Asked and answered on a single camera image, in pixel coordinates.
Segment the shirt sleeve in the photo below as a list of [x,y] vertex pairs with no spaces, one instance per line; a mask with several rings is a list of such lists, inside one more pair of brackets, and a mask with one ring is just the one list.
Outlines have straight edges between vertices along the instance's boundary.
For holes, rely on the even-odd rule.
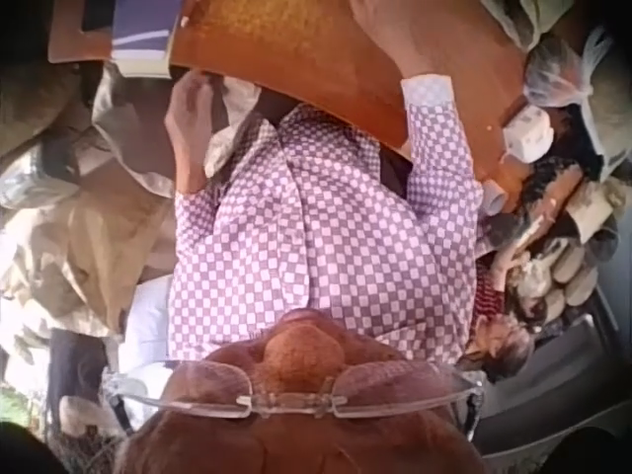
[[176,193],[176,254],[179,259],[212,234],[219,203],[212,184],[194,195]]
[[[408,203],[422,225],[445,300],[466,327],[476,288],[475,247],[482,188],[454,104],[451,80],[424,75],[402,81],[413,170]],[[461,334],[463,344],[467,331]]]

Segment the hand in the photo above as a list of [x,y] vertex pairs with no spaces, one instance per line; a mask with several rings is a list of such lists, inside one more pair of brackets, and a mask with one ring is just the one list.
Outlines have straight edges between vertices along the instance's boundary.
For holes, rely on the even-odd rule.
[[354,18],[406,78],[433,72],[415,45],[419,0],[350,0]]
[[174,86],[165,117],[179,164],[202,165],[212,134],[212,88],[199,71],[189,71]]

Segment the checkered shirt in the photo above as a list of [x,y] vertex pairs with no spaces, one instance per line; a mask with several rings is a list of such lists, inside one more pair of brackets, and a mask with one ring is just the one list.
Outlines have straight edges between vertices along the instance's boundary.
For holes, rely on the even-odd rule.
[[305,307],[408,357],[461,357],[482,192],[450,79],[402,87],[406,200],[380,184],[375,140],[305,105],[249,127],[227,185],[176,196],[171,357],[205,357]]

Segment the dark hair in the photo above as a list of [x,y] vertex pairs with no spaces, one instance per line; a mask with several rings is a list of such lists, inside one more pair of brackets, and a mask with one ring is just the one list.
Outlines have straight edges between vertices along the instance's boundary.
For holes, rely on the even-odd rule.
[[483,370],[492,383],[513,377],[524,368],[534,350],[531,334],[523,327],[517,328],[507,337],[496,356],[485,354]]

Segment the sack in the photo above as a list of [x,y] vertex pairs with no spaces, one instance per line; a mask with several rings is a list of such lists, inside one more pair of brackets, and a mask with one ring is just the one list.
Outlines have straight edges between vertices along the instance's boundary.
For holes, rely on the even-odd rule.
[[517,46],[532,50],[573,6],[574,0],[481,0]]

